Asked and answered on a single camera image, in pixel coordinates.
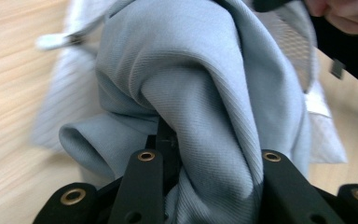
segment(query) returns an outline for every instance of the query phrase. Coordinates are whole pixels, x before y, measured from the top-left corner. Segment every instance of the black plastic part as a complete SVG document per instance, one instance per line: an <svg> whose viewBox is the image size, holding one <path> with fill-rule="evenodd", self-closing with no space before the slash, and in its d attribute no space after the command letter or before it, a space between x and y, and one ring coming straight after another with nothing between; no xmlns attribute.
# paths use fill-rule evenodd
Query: black plastic part
<svg viewBox="0 0 358 224"><path fill-rule="evenodd" d="M254 0L253 6L257 12L269 12L293 0Z"/></svg>
<svg viewBox="0 0 358 224"><path fill-rule="evenodd" d="M164 195L167 195L179 181L182 161L179 155L176 132L171 129L164 119L160 119L158 122L158 132L155 142L155 149L160 152L164 158Z"/></svg>
<svg viewBox="0 0 358 224"><path fill-rule="evenodd" d="M142 153L152 153L154 158L141 161ZM139 150L131 155L108 223L164 222L162 160L156 150Z"/></svg>
<svg viewBox="0 0 358 224"><path fill-rule="evenodd" d="M266 153L279 160L266 159ZM265 179L259 223L344 223L282 153L263 150L263 162Z"/></svg>
<svg viewBox="0 0 358 224"><path fill-rule="evenodd" d="M155 135L147 136L145 148L147 148L147 149L156 148L156 136Z"/></svg>
<svg viewBox="0 0 358 224"><path fill-rule="evenodd" d="M328 205L330 205L331 208L333 208L335 211L337 211L337 196L335 196L331 193L328 193L322 189L318 189L316 187L315 187L315 189L322 196L322 198L324 198L324 200L328 203Z"/></svg>
<svg viewBox="0 0 358 224"><path fill-rule="evenodd" d="M331 65L330 73L338 79L342 79L342 73L345 69L345 64L335 59Z"/></svg>
<svg viewBox="0 0 358 224"><path fill-rule="evenodd" d="M338 212L348 224L358 224L358 199L354 196L356 192L358 184L344 185L338 191Z"/></svg>
<svg viewBox="0 0 358 224"><path fill-rule="evenodd" d="M95 223L107 223L122 179L123 177L98 190L98 205L101 211Z"/></svg>
<svg viewBox="0 0 358 224"><path fill-rule="evenodd" d="M86 194L78 203L66 205L62 196L71 189L83 189ZM89 224L93 223L99 214L97 190L90 184L73 183L57 190L49 199L34 220L34 224Z"/></svg>
<svg viewBox="0 0 358 224"><path fill-rule="evenodd" d="M311 17L318 39L318 49L345 64L345 69L358 79L358 35L347 35L324 17Z"/></svg>

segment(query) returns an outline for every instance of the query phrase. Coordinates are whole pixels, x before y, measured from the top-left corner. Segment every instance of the human hand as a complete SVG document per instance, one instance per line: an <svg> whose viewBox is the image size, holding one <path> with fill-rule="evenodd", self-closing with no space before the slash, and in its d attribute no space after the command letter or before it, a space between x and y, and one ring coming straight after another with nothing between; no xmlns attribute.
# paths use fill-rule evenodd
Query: human hand
<svg viewBox="0 0 358 224"><path fill-rule="evenodd" d="M344 33L358 35L358 0L305 0L310 14L325 18Z"/></svg>

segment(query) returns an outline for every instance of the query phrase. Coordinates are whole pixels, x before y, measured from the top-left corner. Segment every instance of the wooden surface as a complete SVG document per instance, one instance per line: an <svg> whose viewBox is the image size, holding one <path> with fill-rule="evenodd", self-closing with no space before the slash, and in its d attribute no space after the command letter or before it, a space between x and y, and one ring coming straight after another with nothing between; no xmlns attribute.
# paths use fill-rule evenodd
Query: wooden surface
<svg viewBox="0 0 358 224"><path fill-rule="evenodd" d="M72 159L28 136L59 51L34 49L60 32L67 0L0 0L0 223L32 223L50 195L79 180Z"/></svg>
<svg viewBox="0 0 358 224"><path fill-rule="evenodd" d="M0 0L0 223L32 223L55 190L80 180L70 158L28 142L59 53L39 52L34 41L62 29L66 5ZM342 183L358 182L358 81L324 74L323 84L350 162L312 165L310 180L335 192Z"/></svg>
<svg viewBox="0 0 358 224"><path fill-rule="evenodd" d="M319 52L321 82L337 132L347 151L348 163L312 164L310 183L337 194L345 183L358 183L358 80L348 72L339 80L329 74L331 60Z"/></svg>

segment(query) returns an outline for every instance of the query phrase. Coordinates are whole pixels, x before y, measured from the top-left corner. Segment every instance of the light blue cloth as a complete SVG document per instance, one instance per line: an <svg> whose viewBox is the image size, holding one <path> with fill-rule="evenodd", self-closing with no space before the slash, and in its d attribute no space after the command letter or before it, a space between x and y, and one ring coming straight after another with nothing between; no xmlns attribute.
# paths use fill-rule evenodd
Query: light blue cloth
<svg viewBox="0 0 358 224"><path fill-rule="evenodd" d="M308 168L310 126L293 66L242 1L216 2L115 3L97 58L107 114L60 132L75 160L113 180L161 115L184 165L167 222L255 223L262 148Z"/></svg>

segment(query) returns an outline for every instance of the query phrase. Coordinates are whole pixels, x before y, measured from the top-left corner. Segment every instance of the fabric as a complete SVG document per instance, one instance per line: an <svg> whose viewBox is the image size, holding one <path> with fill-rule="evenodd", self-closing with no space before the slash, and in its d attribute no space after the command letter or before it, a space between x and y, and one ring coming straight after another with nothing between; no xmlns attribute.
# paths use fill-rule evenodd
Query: fabric
<svg viewBox="0 0 358 224"><path fill-rule="evenodd" d="M58 130L69 122L87 119L102 112L97 97L95 55L100 40L99 26L104 12L117 0L73 0L68 7L65 33L82 36L83 44L65 49L53 71L50 90L38 113L31 140L41 147L63 151ZM252 1L243 1L248 7ZM312 128L310 162L346 162L345 149L337 134L333 118L318 81L319 66L315 54L316 41L308 13L301 2L293 1L274 11L257 13L258 19L271 33L280 49L296 69L298 80L306 92L307 109Z"/></svg>
<svg viewBox="0 0 358 224"><path fill-rule="evenodd" d="M242 1L119 1L101 46L96 74L107 113L63 126L62 145L113 180L162 116L183 161L167 222L256 222L262 148L307 172L310 123L296 71Z"/></svg>
<svg viewBox="0 0 358 224"><path fill-rule="evenodd" d="M98 32L93 31L98 27L101 15L115 1L71 1L63 32L85 39L99 39ZM96 47L90 42L62 50L31 132L34 144L63 152L58 136L61 126L103 112L99 105L95 77L98 45Z"/></svg>
<svg viewBox="0 0 358 224"><path fill-rule="evenodd" d="M324 99L321 83L316 81L306 95L306 105L312 124L312 148L310 162L347 162L344 146L338 137L331 112Z"/></svg>

